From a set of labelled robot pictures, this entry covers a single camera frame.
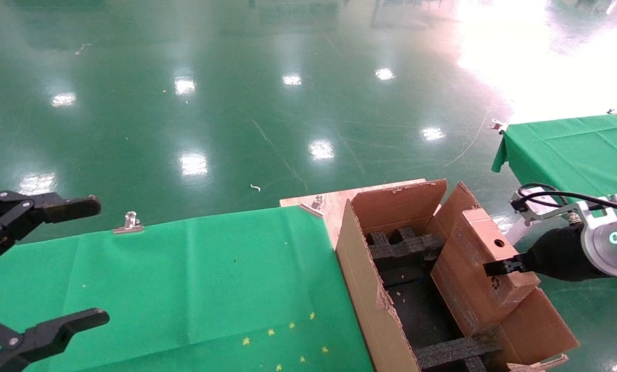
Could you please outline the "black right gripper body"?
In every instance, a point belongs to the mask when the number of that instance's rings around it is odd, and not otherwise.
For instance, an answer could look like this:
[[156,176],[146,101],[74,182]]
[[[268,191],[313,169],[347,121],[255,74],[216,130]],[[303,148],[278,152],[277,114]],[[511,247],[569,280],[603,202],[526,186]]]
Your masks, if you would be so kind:
[[593,280],[596,278],[596,267],[584,253],[582,232],[582,226],[547,231],[523,253],[525,268],[556,280]]

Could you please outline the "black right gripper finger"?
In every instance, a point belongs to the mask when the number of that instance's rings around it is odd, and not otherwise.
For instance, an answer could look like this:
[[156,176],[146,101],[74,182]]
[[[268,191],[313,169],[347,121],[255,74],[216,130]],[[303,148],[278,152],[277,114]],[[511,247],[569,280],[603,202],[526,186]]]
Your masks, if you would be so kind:
[[508,275],[513,272],[527,272],[522,256],[513,256],[507,259],[484,263],[483,268],[487,277],[498,277],[501,275]]

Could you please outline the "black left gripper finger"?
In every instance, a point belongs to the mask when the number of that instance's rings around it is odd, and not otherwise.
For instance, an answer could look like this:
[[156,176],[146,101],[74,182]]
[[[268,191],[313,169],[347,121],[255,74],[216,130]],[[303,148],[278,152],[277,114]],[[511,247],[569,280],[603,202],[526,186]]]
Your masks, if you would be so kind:
[[23,195],[0,192],[0,257],[43,223],[88,218],[101,213],[94,195],[65,199],[58,193]]
[[90,308],[38,323],[23,333],[0,323],[0,371],[23,371],[30,364],[61,354],[75,334],[109,321],[106,311]]

